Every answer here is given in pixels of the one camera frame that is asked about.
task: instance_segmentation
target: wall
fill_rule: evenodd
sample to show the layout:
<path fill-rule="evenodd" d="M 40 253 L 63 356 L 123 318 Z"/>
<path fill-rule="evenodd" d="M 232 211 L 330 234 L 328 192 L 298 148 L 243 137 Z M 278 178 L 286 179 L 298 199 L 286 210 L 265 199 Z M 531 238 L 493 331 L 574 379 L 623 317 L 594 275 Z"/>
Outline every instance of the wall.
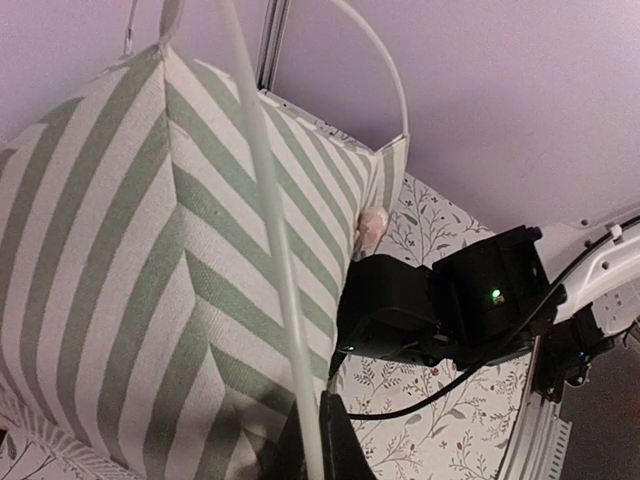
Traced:
<path fill-rule="evenodd" d="M 252 58 L 267 0 L 236 0 Z M 134 48 L 157 40 L 162 1 L 138 4 Z M 224 69 L 232 57 L 211 0 L 189 0 L 175 45 Z M 130 0 L 0 2 L 0 146 L 122 54 Z"/>
<path fill-rule="evenodd" d="M 492 230 L 638 200 L 640 3 L 350 3 L 403 75 L 409 172 Z M 329 1 L 291 5 L 276 93 L 371 146 L 395 136 L 371 42 Z"/>

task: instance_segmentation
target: floral wallpaper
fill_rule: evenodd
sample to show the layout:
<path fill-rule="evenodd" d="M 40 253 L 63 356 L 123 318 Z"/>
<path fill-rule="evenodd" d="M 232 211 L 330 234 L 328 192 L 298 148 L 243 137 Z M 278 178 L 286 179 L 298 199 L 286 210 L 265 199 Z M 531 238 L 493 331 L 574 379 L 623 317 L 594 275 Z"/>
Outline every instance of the floral wallpaper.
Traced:
<path fill-rule="evenodd" d="M 10 429 L 0 449 L 0 480 L 94 480 L 53 452 Z"/>
<path fill-rule="evenodd" d="M 378 253 L 425 264 L 491 232 L 434 190 L 407 175 L 400 204 Z M 407 417 L 354 427 L 380 480 L 497 478 L 515 422 L 529 356 L 484 368 L 440 401 Z M 348 357 L 335 388 L 347 409 L 390 412 L 428 397 L 458 375 L 449 361 L 435 368 Z"/>

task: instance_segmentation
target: white rod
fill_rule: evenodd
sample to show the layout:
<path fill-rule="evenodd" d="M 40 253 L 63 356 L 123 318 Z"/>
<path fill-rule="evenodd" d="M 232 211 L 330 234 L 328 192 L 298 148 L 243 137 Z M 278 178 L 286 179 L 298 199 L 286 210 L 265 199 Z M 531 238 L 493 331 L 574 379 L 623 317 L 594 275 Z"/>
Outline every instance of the white rod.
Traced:
<path fill-rule="evenodd" d="M 318 402 L 314 394 L 309 345 L 304 318 L 300 308 L 298 284 L 295 278 L 287 224 L 284 216 L 280 185 L 271 153 L 267 124 L 254 84 L 254 73 L 244 42 L 242 29 L 232 0 L 219 0 L 223 19 L 236 57 L 236 82 L 242 108 L 247 141 L 251 150 L 263 215 L 269 240 L 269 249 L 278 282 L 280 306 L 284 320 L 294 389 L 298 402 L 300 427 L 307 461 L 309 480 L 324 480 L 322 439 Z"/>
<path fill-rule="evenodd" d="M 398 72 L 398 68 L 396 67 L 395 62 L 393 61 L 393 57 L 386 45 L 382 41 L 382 39 L 375 32 L 373 27 L 369 25 L 369 23 L 364 19 L 358 11 L 349 5 L 345 0 L 330 0 L 336 7 L 342 10 L 347 16 L 351 17 L 351 19 L 356 22 L 362 30 L 367 34 L 369 39 L 376 46 L 382 57 L 384 58 L 387 67 L 391 71 L 391 76 L 393 77 L 393 83 L 396 86 L 396 90 L 398 92 L 398 98 L 400 100 L 400 109 L 402 111 L 402 134 L 405 137 L 409 136 L 409 106 L 407 104 L 407 96 L 404 93 L 404 87 L 402 86 L 402 79 L 400 78 L 400 72 Z"/>

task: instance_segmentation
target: white robotic arm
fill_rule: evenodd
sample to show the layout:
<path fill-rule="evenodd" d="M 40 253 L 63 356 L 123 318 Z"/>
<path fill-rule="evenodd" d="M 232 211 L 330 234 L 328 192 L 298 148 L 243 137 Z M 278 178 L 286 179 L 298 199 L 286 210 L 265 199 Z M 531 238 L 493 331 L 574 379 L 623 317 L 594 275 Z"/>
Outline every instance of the white robotic arm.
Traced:
<path fill-rule="evenodd" d="M 596 321 L 605 336 L 626 330 L 637 319 L 640 298 L 630 282 L 640 278 L 640 219 L 631 217 L 631 220 L 626 220 L 630 217 L 629 213 L 618 215 L 611 223 L 606 223 L 606 220 L 598 222 L 600 226 L 595 228 L 583 220 L 579 227 L 556 224 L 543 229 L 543 238 L 537 242 L 536 248 L 551 278 L 558 274 L 561 266 L 567 265 L 568 258 L 575 258 L 588 248 L 596 235 L 609 232 L 609 238 L 594 245 L 595 248 L 563 282 L 567 301 L 558 306 L 555 323 L 568 320 L 591 302 L 596 302 Z M 627 284 L 632 298 L 626 299 L 626 310 L 618 310 L 616 315 L 608 307 L 596 308 L 598 299 Z"/>

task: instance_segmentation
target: white ceiling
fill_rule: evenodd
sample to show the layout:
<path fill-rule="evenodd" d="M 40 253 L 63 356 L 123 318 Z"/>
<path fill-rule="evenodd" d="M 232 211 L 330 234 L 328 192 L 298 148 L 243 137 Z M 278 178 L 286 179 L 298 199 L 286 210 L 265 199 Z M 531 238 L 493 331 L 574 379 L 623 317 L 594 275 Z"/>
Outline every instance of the white ceiling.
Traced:
<path fill-rule="evenodd" d="M 640 200 L 640 3 L 351 0 L 391 50 L 409 171 L 496 230 Z M 391 78 L 328 1 L 291 0 L 275 92 L 372 147 Z"/>

